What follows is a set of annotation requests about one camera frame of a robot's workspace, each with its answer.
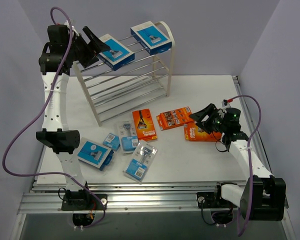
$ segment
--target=gray wall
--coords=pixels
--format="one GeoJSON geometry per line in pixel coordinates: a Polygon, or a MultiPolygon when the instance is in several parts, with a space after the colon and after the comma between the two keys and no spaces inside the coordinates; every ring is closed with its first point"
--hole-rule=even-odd
{"type": "Polygon", "coordinates": [[[279,2],[243,69],[241,86],[260,101],[260,135],[273,173],[286,181],[288,212],[300,239],[300,1],[279,2]]]}
{"type": "MultiPolygon", "coordinates": [[[[4,172],[1,161],[10,140],[43,105],[43,84],[38,58],[42,43],[17,0],[0,0],[0,240],[9,238],[23,192],[32,179],[4,172]]],[[[33,173],[41,144],[36,141],[38,122],[26,132],[8,155],[8,168],[33,173]]]]}
{"type": "MultiPolygon", "coordinates": [[[[46,29],[52,24],[49,11],[53,6],[62,7],[76,21],[75,26],[80,32],[83,26],[88,25],[97,36],[109,33],[117,39],[128,36],[132,26],[149,20],[165,21],[174,33],[177,44],[175,75],[238,75],[279,0],[19,2],[42,42],[48,40],[46,29]]],[[[61,23],[64,22],[61,14],[56,16],[60,16],[57,19],[61,23]]]]}

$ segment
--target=box on rack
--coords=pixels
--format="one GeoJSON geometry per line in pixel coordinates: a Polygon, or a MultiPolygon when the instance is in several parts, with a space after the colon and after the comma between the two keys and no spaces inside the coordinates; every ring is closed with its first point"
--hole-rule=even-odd
{"type": "Polygon", "coordinates": [[[132,121],[120,121],[116,127],[122,152],[124,154],[133,153],[139,144],[134,123],[132,121]]]}
{"type": "Polygon", "coordinates": [[[106,146],[102,146],[99,143],[81,138],[79,152],[77,154],[78,159],[91,166],[96,167],[99,170],[103,170],[105,166],[109,165],[112,160],[114,151],[106,146]]]}
{"type": "Polygon", "coordinates": [[[154,121],[149,108],[132,112],[136,135],[140,140],[150,141],[157,139],[154,121]]]}
{"type": "Polygon", "coordinates": [[[183,127],[185,139],[191,142],[215,142],[220,140],[222,136],[220,132],[206,133],[195,122],[186,123],[183,127]]]}
{"type": "Polygon", "coordinates": [[[132,154],[128,167],[124,171],[125,175],[137,182],[141,182],[154,161],[157,151],[155,147],[141,140],[132,154]]]}
{"type": "Polygon", "coordinates": [[[173,129],[193,122],[189,117],[191,110],[188,106],[172,111],[166,111],[156,116],[161,130],[173,129]]]}
{"type": "Polygon", "coordinates": [[[111,148],[113,151],[118,151],[120,147],[120,140],[117,135],[109,133],[103,141],[103,145],[111,148]]]}
{"type": "Polygon", "coordinates": [[[123,65],[126,65],[135,59],[135,53],[117,41],[110,34],[103,35],[99,39],[111,49],[110,51],[99,53],[98,57],[112,70],[116,71],[123,65]]]}
{"type": "Polygon", "coordinates": [[[151,21],[130,28],[131,35],[150,54],[159,54],[172,47],[172,41],[151,21]]]}

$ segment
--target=orange box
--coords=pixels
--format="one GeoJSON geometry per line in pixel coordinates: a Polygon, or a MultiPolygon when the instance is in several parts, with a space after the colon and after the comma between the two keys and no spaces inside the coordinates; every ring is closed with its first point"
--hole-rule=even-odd
{"type": "Polygon", "coordinates": [[[220,132],[206,133],[195,122],[184,124],[183,127],[185,139],[192,142],[215,142],[221,139],[222,136],[220,132]]]}
{"type": "Polygon", "coordinates": [[[191,110],[188,106],[172,111],[166,111],[156,116],[161,130],[173,129],[183,126],[183,124],[192,122],[189,117],[191,110]]]}
{"type": "Polygon", "coordinates": [[[148,108],[139,111],[133,111],[132,116],[136,135],[139,141],[150,141],[158,138],[155,130],[155,125],[148,108]]]}

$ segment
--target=dish rack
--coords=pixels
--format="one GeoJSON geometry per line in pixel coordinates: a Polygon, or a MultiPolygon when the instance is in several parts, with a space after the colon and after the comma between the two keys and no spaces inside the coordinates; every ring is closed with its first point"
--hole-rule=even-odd
{"type": "Polygon", "coordinates": [[[85,98],[99,126],[105,121],[170,95],[175,40],[165,22],[159,21],[155,25],[157,27],[162,26],[172,41],[172,47],[160,54],[170,60],[169,66],[164,63],[158,54],[149,55],[145,51],[146,47],[140,49],[142,46],[138,41],[135,41],[132,35],[119,40],[119,42],[135,53],[135,60],[116,71],[117,74],[119,72],[118,75],[111,76],[110,74],[115,72],[103,62],[86,69],[80,69],[81,66],[78,62],[73,63],[72,69],[80,82],[85,98]],[[84,78],[83,74],[92,69],[97,68],[99,70],[103,66],[108,70],[84,78]]]}

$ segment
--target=blue and white box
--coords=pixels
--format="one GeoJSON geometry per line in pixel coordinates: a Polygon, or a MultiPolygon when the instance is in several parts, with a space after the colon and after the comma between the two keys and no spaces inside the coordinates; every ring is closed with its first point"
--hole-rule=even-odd
{"type": "Polygon", "coordinates": [[[116,152],[120,147],[119,137],[117,135],[114,135],[113,133],[109,133],[106,139],[103,141],[103,145],[111,148],[116,152]]]}
{"type": "Polygon", "coordinates": [[[125,175],[137,182],[141,182],[154,161],[157,151],[155,147],[141,140],[132,154],[128,167],[124,171],[125,175]]]}
{"type": "Polygon", "coordinates": [[[139,144],[135,123],[133,121],[120,121],[116,127],[122,153],[133,153],[139,144]]]}
{"type": "Polygon", "coordinates": [[[172,47],[172,41],[152,21],[130,28],[131,35],[150,54],[159,54],[172,47]]]}
{"type": "Polygon", "coordinates": [[[77,156],[80,161],[90,164],[101,171],[105,166],[109,165],[114,154],[111,148],[102,146],[84,137],[81,138],[78,149],[77,156]]]}
{"type": "Polygon", "coordinates": [[[126,65],[135,59],[135,53],[122,45],[110,34],[103,35],[102,37],[99,37],[99,39],[111,49],[110,51],[99,53],[98,57],[112,70],[116,71],[123,65],[126,65]]]}

